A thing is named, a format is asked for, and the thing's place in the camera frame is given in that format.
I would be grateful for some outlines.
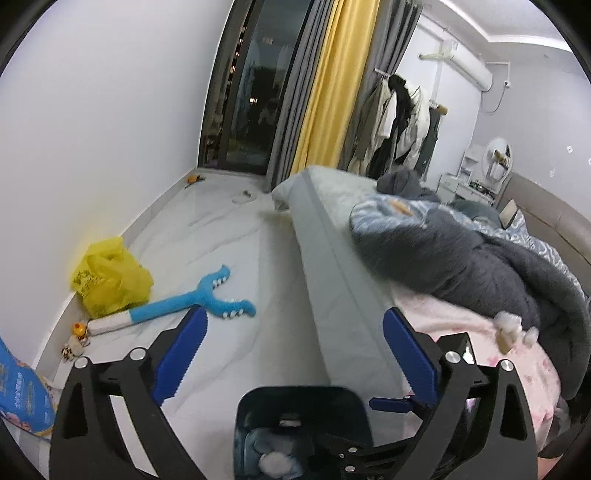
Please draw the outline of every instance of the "ceiling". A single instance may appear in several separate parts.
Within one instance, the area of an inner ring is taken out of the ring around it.
[[[562,40],[554,24],[528,0],[452,0],[489,35],[530,35]]]
[[[483,60],[549,62],[582,73],[554,24],[529,0],[423,0],[423,14]]]

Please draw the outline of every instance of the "gray curtain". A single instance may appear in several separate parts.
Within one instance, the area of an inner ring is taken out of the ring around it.
[[[422,11],[422,0],[382,0],[380,2],[374,36],[341,152],[339,168],[346,169],[353,157],[355,137],[363,121],[361,107],[381,79],[374,69],[389,74],[396,73],[414,29],[417,28]]]
[[[265,192],[270,192],[290,175],[332,5],[333,0],[314,0],[311,6],[285,88]]]

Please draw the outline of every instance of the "yellow curtain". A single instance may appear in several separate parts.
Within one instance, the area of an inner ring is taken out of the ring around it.
[[[374,33],[379,0],[335,0],[291,174],[336,168]]]

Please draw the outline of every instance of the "screw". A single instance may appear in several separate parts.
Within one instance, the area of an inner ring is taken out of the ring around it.
[[[131,353],[129,354],[129,358],[132,360],[138,361],[143,360],[146,358],[146,349],[145,348],[134,348]]]
[[[501,368],[506,372],[511,372],[515,368],[515,365],[513,365],[511,360],[503,360],[501,361]]]
[[[76,368],[86,368],[87,365],[88,359],[85,356],[81,356],[76,362],[74,362]]]
[[[451,364],[458,364],[460,363],[461,359],[462,357],[460,357],[460,354],[457,352],[449,351],[445,354],[445,360],[447,360]]]

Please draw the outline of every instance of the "blue package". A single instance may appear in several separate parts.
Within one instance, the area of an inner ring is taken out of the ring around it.
[[[51,432],[53,399],[31,367],[14,358],[0,339],[0,416],[36,436]]]

